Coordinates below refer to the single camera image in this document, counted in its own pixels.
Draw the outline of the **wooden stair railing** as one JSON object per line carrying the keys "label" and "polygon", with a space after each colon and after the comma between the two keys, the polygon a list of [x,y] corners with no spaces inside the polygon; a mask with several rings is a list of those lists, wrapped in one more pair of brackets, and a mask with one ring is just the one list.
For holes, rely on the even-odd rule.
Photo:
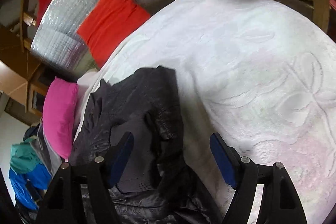
{"label": "wooden stair railing", "polygon": [[29,8],[30,0],[21,0],[19,7],[19,16],[13,20],[7,28],[20,40],[21,51],[29,51],[32,39],[28,36],[29,27],[37,27],[37,16],[35,9]]}

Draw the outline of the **red square pillow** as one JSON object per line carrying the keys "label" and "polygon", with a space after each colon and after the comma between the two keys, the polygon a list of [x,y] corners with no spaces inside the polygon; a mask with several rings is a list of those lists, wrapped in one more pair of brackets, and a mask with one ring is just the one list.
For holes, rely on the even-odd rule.
{"label": "red square pillow", "polygon": [[134,0],[99,0],[77,30],[99,68],[150,14]]}

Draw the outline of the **black quilted jacket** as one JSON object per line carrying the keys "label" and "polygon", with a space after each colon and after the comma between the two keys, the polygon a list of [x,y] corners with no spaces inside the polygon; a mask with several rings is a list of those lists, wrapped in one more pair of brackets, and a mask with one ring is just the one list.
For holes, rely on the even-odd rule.
{"label": "black quilted jacket", "polygon": [[110,197],[122,223],[220,223],[209,191],[183,156],[176,73],[141,68],[119,83],[105,81],[88,98],[69,158],[84,165],[104,156],[123,134],[134,147]]}

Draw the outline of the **wooden pillar cabinet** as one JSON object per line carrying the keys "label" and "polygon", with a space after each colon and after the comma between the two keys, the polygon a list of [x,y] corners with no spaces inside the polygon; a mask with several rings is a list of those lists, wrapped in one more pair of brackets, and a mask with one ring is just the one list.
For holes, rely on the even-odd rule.
{"label": "wooden pillar cabinet", "polygon": [[20,39],[1,26],[1,92],[8,95],[38,117],[42,116],[43,104],[55,72],[21,49]]}

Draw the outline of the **white bed blanket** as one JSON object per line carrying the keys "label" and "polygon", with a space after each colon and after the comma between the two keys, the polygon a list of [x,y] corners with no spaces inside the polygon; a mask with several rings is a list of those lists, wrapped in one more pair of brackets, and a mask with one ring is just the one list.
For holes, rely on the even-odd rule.
{"label": "white bed blanket", "polygon": [[184,155],[225,213],[233,192],[209,148],[213,132],[258,164],[280,161],[306,219],[335,205],[335,42],[273,0],[176,0],[79,79],[76,125],[100,80],[142,67],[175,70]]}

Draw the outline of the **pink pillow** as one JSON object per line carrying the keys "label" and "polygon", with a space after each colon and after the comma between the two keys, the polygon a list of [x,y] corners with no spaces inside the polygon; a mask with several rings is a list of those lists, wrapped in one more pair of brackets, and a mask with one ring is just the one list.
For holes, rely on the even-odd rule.
{"label": "pink pillow", "polygon": [[72,150],[78,89],[76,83],[55,78],[43,105],[44,134],[52,149],[65,160]]}

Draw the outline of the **grey garment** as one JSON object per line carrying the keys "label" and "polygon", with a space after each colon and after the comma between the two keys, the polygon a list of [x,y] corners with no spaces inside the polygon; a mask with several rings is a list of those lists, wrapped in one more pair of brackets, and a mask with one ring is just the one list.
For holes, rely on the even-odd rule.
{"label": "grey garment", "polygon": [[37,137],[30,142],[30,145],[53,177],[63,161],[47,140],[42,123],[38,125]]}

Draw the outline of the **teal shirt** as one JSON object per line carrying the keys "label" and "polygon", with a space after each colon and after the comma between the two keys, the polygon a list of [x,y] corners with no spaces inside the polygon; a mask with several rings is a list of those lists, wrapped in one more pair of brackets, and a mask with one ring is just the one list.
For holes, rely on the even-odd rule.
{"label": "teal shirt", "polygon": [[13,144],[10,149],[10,168],[16,174],[32,172],[42,161],[31,146],[34,138],[27,138],[19,144]]}

